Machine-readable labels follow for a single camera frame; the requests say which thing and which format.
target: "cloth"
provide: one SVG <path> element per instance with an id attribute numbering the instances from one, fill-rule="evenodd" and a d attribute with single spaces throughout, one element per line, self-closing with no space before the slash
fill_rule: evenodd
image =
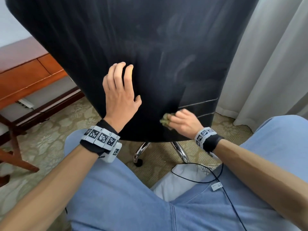
<path id="1" fill-rule="evenodd" d="M 84 131 L 67 137 L 65 155 L 78 145 Z M 307 120 L 279 116 L 262 124 L 242 147 L 308 182 L 306 136 Z M 219 179 L 247 230 L 298 230 L 226 166 Z M 112 164 L 98 160 L 67 205 L 67 216 L 74 230 L 243 230 L 223 190 L 213 191 L 211 184 L 197 184 L 166 202 L 118 159 Z"/>

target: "patterned carpet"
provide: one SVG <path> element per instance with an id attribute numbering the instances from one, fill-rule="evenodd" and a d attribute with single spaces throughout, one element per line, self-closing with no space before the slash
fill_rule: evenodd
<path id="1" fill-rule="evenodd" d="M 50 120 L 31 128 L 27 135 L 19 136 L 18 141 L 23 159 L 39 167 L 40 171 L 30 173 L 6 163 L 0 164 L 0 176 L 11 174 L 10 182 L 0 188 L 0 218 L 3 218 L 17 201 L 63 159 L 65 138 L 74 130 L 88 128 L 98 120 L 100 117 L 92 105 L 86 98 L 82 98 L 50 117 Z M 252 132 L 247 126 L 233 126 L 233 121 L 232 118 L 215 114 L 212 128 L 227 140 L 239 145 L 247 140 Z M 152 143 L 141 156 L 143 166 L 137 168 L 133 164 L 133 154 L 141 143 L 121 142 L 123 147 L 118 158 L 148 187 L 153 186 L 175 164 L 182 163 L 170 143 Z M 180 144 L 191 162 L 211 166 L 219 164 L 204 154 L 193 141 L 184 141 Z M 2 148 L 10 150 L 8 146 L 2 146 Z M 48 230 L 70 230 L 64 212 Z"/>

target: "chrome chair leg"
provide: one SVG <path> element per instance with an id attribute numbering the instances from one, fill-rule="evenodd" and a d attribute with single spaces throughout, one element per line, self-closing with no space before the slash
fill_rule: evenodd
<path id="1" fill-rule="evenodd" d="M 174 147 L 175 151 L 179 154 L 180 158 L 184 163 L 190 163 L 186 152 L 178 142 L 171 142 L 171 145 Z"/>
<path id="2" fill-rule="evenodd" d="M 150 145 L 150 142 L 144 142 L 134 154 L 134 164 L 137 167 L 142 165 L 142 159 L 139 159 L 144 150 Z"/>

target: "clothing tag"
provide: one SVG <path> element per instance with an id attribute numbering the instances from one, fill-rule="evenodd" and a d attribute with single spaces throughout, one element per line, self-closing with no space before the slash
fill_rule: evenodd
<path id="1" fill-rule="evenodd" d="M 211 187 L 212 187 L 213 191 L 215 191 L 215 190 L 218 190 L 219 188 L 221 188 L 222 184 L 220 182 L 218 182 L 218 183 L 211 185 Z"/>

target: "wooden desk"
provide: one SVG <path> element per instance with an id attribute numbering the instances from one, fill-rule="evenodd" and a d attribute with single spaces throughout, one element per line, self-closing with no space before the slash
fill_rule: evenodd
<path id="1" fill-rule="evenodd" d="M 0 48 L 0 109 L 67 76 L 63 68 L 32 37 Z M 26 132 L 0 115 L 9 128 L 13 152 L 0 149 L 0 161 L 37 172 L 38 167 L 21 158 L 16 136 Z M 0 177 L 0 186 L 10 175 Z"/>

